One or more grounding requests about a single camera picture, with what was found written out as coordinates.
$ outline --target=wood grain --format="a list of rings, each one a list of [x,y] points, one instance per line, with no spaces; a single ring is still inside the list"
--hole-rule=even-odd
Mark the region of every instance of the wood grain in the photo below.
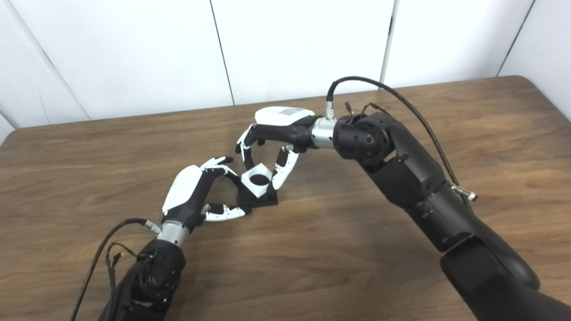
[[[530,263],[544,293],[571,304],[569,122],[519,77],[400,92],[425,115],[461,183],[479,193],[476,214]],[[339,95],[339,114],[345,101],[381,104],[437,155],[386,92]],[[0,147],[0,318],[68,318],[107,231],[127,217],[158,221],[178,171],[232,155],[254,112],[270,105],[322,113],[324,99],[13,132]],[[255,160],[271,167],[278,146],[255,147]],[[474,319],[440,271],[440,254],[357,164],[309,151],[279,196],[276,207],[195,230],[168,320]],[[220,179],[208,200],[233,204],[234,188]],[[115,239],[138,250],[151,237],[126,227]],[[100,266],[79,319],[96,319],[107,298]]]

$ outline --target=white robotic hand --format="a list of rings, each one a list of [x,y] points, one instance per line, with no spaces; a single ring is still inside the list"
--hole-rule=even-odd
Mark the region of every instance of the white robotic hand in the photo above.
[[[234,184],[240,184],[238,174],[225,165],[232,160],[231,157],[211,158],[200,167],[191,165],[180,171],[164,201],[163,222],[180,222],[191,232],[204,221],[218,222],[247,214],[240,207],[205,204],[215,178],[226,176]]]
[[[311,110],[294,107],[266,107],[256,112],[256,123],[251,124],[236,142],[236,153],[241,153],[248,170],[242,175],[242,184],[254,197],[275,195],[293,170],[299,153],[312,144],[310,129],[318,120]],[[289,143],[281,147],[273,172],[263,164],[254,166],[250,145],[266,140]]]

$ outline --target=black cable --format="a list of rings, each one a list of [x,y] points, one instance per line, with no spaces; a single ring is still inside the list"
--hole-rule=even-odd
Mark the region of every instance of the black cable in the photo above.
[[[388,91],[393,96],[395,96],[398,100],[400,100],[416,116],[416,118],[418,118],[420,123],[424,126],[424,129],[426,129],[428,135],[430,136],[432,142],[434,143],[434,146],[436,146],[436,150],[438,151],[440,159],[442,159],[444,167],[446,168],[446,172],[448,172],[448,176],[450,176],[450,180],[455,185],[458,185],[458,186],[460,185],[458,182],[458,179],[454,175],[454,171],[452,170],[452,166],[450,166],[450,163],[448,162],[446,155],[444,155],[444,151],[442,150],[442,146],[440,146],[440,142],[436,138],[436,134],[434,134],[434,132],[430,128],[430,125],[428,124],[426,119],[424,119],[424,117],[420,114],[420,112],[408,100],[406,100],[406,98],[404,98],[401,94],[399,94],[393,88],[390,88],[389,86],[387,86],[381,82],[374,81],[373,79],[369,79],[369,78],[365,78],[365,77],[349,76],[349,77],[343,77],[343,78],[340,78],[340,79],[337,79],[336,81],[334,81],[331,84],[331,86],[329,87],[329,91],[327,92],[327,97],[325,100],[328,102],[332,102],[333,101],[333,92],[335,92],[335,88],[337,87],[337,85],[339,85],[340,83],[345,82],[345,81],[362,81],[362,82],[370,83],[372,85],[375,85],[379,88],[382,88],[382,89]],[[464,204],[466,205],[466,207],[469,208],[470,210],[472,210],[472,206],[470,205],[470,202],[468,201],[468,199],[464,196],[461,196],[461,198],[462,198],[462,201],[464,202]]]
[[[126,220],[122,221],[121,223],[117,224],[117,226],[115,226],[111,231],[109,231],[107,236],[105,236],[105,238],[101,242],[101,245],[99,245],[99,248],[97,248],[97,251],[95,252],[95,257],[93,257],[93,261],[91,262],[91,266],[89,267],[89,270],[87,270],[87,276],[85,277],[85,280],[83,281],[83,285],[81,286],[81,290],[79,290],[79,296],[77,298],[77,301],[75,302],[73,312],[71,313],[70,321],[75,321],[75,318],[77,317],[77,312],[79,311],[79,306],[81,306],[81,301],[83,300],[83,296],[85,295],[85,291],[87,290],[87,285],[89,284],[89,281],[91,280],[91,276],[93,275],[93,272],[95,271],[95,266],[97,265],[97,261],[99,260],[99,257],[101,256],[101,252],[103,251],[105,244],[107,244],[107,242],[113,236],[113,234],[115,234],[115,232],[117,232],[121,227],[128,225],[128,224],[134,224],[134,223],[145,225],[145,223],[147,223],[147,220],[142,219],[142,218],[131,218],[131,219],[126,219]]]
[[[369,107],[369,106],[373,107],[373,108],[376,109],[376,110],[380,110],[380,111],[382,111],[382,112],[384,112],[385,114],[387,114],[387,115],[390,116],[390,114],[389,114],[388,111],[386,111],[384,108],[382,108],[381,106],[379,106],[379,105],[377,105],[377,104],[375,104],[375,103],[368,103],[368,104],[366,104],[365,107],[363,107],[363,110],[361,110],[361,116],[364,116],[364,115],[365,115],[365,111],[367,110],[367,107]]]
[[[107,253],[105,253],[105,263],[107,264],[107,272],[109,274],[109,285],[111,286],[111,295],[109,296],[109,303],[107,304],[107,314],[105,316],[105,321],[111,321],[115,318],[115,266],[119,262],[119,259],[123,257],[124,253],[117,253],[113,256],[113,262],[109,259],[109,254],[111,249],[115,246],[121,246],[127,251],[131,256],[137,257],[137,254],[133,252],[130,248],[117,242],[111,242],[107,248]]]

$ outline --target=cable connector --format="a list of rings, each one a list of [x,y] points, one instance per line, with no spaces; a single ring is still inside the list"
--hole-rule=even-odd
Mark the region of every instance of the cable connector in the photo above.
[[[149,230],[153,231],[154,233],[157,233],[157,234],[159,234],[163,230],[160,226],[151,222],[150,220],[147,220],[145,222],[144,226],[146,228],[148,228]]]
[[[325,117],[328,121],[335,119],[335,110],[333,109],[333,101],[325,102]]]
[[[478,200],[478,195],[476,195],[476,193],[473,191],[469,191],[465,188],[462,188],[462,187],[460,187],[458,185],[454,185],[454,184],[452,184],[450,186],[450,188],[454,192],[456,192],[456,194],[466,197],[467,200],[471,200],[472,202],[475,202]]]

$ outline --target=black base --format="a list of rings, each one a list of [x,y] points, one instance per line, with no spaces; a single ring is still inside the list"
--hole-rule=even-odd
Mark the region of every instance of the black base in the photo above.
[[[249,214],[252,208],[255,207],[278,205],[278,195],[275,192],[272,194],[266,193],[260,198],[257,198],[246,187],[239,187],[238,193],[236,194],[236,203],[246,214]]]

